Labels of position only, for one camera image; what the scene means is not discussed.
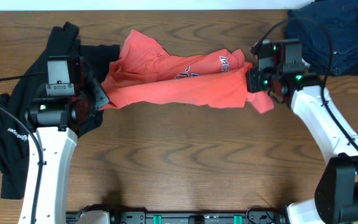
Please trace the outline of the red printed t-shirt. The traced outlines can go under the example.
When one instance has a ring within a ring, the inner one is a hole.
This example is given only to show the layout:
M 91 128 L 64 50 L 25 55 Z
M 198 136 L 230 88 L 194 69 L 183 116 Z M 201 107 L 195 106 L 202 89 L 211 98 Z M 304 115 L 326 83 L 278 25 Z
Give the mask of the red printed t-shirt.
M 169 54 L 155 39 L 132 30 L 119 58 L 109 64 L 102 86 L 109 98 L 104 109 L 148 102 L 184 103 L 212 108 L 242 108 L 250 103 L 260 114 L 273 109 L 266 92 L 251 93 L 246 73 L 252 64 L 242 50 L 208 55 Z

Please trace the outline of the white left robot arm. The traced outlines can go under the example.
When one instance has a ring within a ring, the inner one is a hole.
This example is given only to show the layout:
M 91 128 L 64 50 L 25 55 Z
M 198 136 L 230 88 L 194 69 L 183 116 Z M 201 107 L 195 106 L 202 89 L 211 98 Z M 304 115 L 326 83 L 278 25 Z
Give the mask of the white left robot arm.
M 108 101 L 84 57 L 47 60 L 44 96 L 31 100 L 29 166 L 19 223 L 65 223 L 68 180 L 80 126 Z

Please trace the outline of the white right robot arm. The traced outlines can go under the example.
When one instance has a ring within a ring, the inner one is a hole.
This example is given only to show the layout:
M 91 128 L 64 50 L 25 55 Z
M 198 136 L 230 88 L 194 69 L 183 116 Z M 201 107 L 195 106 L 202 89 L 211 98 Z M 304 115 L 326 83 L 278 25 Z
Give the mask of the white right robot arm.
M 304 66 L 300 41 L 260 40 L 251 52 L 257 66 L 246 74 L 247 89 L 266 91 L 287 105 L 308 128 L 326 163 L 313 198 L 287 205 L 276 223 L 358 222 L 358 134 L 322 78 Z

